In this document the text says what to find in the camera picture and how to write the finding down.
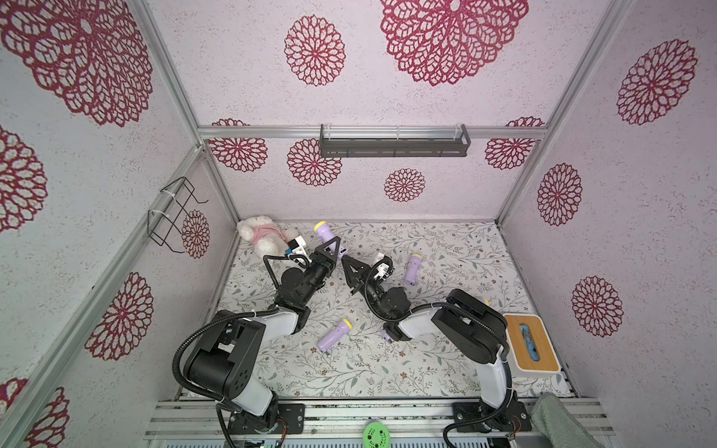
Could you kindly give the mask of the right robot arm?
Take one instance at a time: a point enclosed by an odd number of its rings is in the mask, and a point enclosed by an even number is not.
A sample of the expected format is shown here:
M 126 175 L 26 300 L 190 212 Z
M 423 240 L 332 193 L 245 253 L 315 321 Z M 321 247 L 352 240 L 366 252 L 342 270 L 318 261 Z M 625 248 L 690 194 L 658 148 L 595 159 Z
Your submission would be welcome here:
M 382 287 L 393 273 L 393 261 L 388 256 L 369 265 L 345 255 L 342 265 L 351 292 L 360 293 L 372 314 L 384 322 L 385 340 L 409 342 L 440 333 L 475 363 L 480 398 L 453 408 L 454 422 L 443 430 L 446 446 L 454 445 L 449 439 L 453 430 L 489 433 L 531 429 L 526 406 L 513 390 L 508 323 L 501 313 L 462 289 L 452 289 L 442 302 L 413 307 L 402 287 Z

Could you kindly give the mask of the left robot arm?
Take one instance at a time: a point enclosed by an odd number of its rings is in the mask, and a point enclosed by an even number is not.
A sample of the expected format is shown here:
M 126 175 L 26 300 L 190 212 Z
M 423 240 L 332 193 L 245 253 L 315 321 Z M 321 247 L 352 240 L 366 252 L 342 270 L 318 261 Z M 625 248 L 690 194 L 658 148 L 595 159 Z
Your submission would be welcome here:
M 322 289 L 338 264 L 342 239 L 317 246 L 310 255 L 265 255 L 274 285 L 274 302 L 263 311 L 220 310 L 193 332 L 175 352 L 172 373 L 186 390 L 212 399 L 219 413 L 242 417 L 255 431 L 282 425 L 276 392 L 253 377 L 261 346 L 300 332 L 308 321 L 308 302 Z

